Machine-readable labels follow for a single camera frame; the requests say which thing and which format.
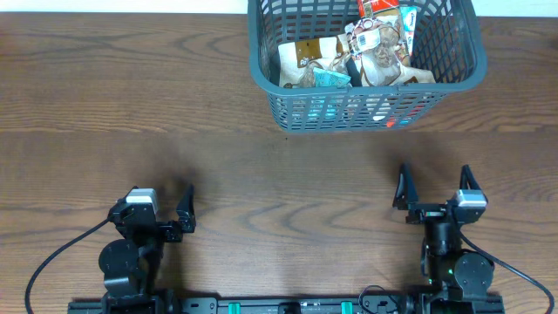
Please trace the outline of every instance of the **wooden table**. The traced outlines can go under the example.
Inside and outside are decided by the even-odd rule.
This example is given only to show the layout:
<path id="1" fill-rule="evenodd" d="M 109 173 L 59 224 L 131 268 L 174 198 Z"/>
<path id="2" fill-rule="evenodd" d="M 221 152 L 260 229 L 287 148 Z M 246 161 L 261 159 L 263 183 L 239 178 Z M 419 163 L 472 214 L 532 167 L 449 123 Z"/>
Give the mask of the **wooden table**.
<path id="1" fill-rule="evenodd" d="M 248 72 L 245 16 L 0 15 L 0 313 L 55 249 L 133 185 L 174 208 L 197 187 L 198 228 L 168 245 L 159 285 L 231 296 L 357 294 L 423 283 L 423 229 L 391 209 L 398 164 L 424 201 L 472 166 L 490 206 L 464 228 L 558 293 L 556 19 L 482 18 L 489 69 L 401 132 L 291 135 Z M 104 293 L 113 226 L 38 278 L 37 313 Z M 498 268 L 508 313 L 545 296 Z"/>

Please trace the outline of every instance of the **blue packet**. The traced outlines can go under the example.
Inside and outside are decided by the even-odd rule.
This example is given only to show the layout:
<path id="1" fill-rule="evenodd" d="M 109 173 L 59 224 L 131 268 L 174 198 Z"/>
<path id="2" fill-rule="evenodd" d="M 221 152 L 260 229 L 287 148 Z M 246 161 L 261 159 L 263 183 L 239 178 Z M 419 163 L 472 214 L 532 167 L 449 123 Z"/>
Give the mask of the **blue packet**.
<path id="1" fill-rule="evenodd" d="M 316 87 L 327 87 L 327 86 L 345 87 L 350 82 L 350 76 L 315 67 L 314 80 L 316 81 Z"/>

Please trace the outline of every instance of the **snack wrapper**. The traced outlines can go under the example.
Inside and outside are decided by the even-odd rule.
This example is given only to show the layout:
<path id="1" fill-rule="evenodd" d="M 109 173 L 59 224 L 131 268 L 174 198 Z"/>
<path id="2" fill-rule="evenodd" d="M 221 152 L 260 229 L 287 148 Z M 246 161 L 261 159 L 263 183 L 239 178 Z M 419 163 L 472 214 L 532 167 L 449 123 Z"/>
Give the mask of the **snack wrapper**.
<path id="1" fill-rule="evenodd" d="M 400 10 L 403 19 L 403 28 L 405 29 L 407 50 L 409 51 L 409 56 L 412 56 L 412 43 L 415 37 L 415 27 L 417 25 L 417 7 L 401 7 Z"/>
<path id="2" fill-rule="evenodd" d="M 344 87 L 350 82 L 350 76 L 342 73 L 314 68 L 316 87 L 337 86 Z"/>

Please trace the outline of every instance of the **food packaging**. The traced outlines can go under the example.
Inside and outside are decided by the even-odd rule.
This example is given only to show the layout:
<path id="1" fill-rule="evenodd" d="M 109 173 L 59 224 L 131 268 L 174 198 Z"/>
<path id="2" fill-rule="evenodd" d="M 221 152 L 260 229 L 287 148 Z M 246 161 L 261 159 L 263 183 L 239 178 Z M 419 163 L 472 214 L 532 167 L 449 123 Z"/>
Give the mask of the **food packaging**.
<path id="1" fill-rule="evenodd" d="M 412 56 L 412 44 L 415 37 L 415 27 L 417 25 L 417 7 L 408 6 L 401 7 L 401 18 L 403 20 L 403 28 L 405 29 L 405 41 L 409 56 Z"/>

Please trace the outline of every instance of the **basket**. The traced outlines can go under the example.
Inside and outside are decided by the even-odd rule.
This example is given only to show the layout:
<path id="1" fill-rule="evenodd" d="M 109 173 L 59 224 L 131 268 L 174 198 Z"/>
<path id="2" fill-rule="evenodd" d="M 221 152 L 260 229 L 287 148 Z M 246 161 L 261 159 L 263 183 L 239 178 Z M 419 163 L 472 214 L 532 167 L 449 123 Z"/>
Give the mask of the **basket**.
<path id="1" fill-rule="evenodd" d="M 250 70 L 268 94 L 276 123 L 292 133 L 380 130 L 409 126 L 451 92 L 474 88 L 487 56 L 471 0 L 399 0 L 417 7 L 412 66 L 437 84 L 282 88 L 277 46 L 336 36 L 358 20 L 357 0 L 248 0 Z"/>

